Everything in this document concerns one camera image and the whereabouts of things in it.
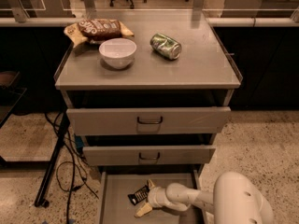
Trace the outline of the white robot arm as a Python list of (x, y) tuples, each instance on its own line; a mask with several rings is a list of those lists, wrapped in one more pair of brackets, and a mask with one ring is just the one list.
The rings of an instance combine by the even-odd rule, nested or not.
[(158, 187), (150, 179), (148, 186), (148, 197), (135, 211), (135, 217), (163, 207), (184, 212), (193, 205), (212, 214), (215, 224), (274, 224), (270, 203), (247, 177), (237, 172), (221, 174), (212, 192), (179, 183)]

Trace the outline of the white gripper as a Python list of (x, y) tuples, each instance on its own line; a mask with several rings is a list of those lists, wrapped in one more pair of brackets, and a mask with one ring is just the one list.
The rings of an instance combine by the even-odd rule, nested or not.
[(151, 179), (147, 180), (147, 185), (150, 189), (148, 201), (135, 211), (134, 217), (143, 217), (152, 211), (152, 207), (173, 207), (173, 203), (171, 203), (166, 196), (166, 188), (156, 187), (155, 183)]

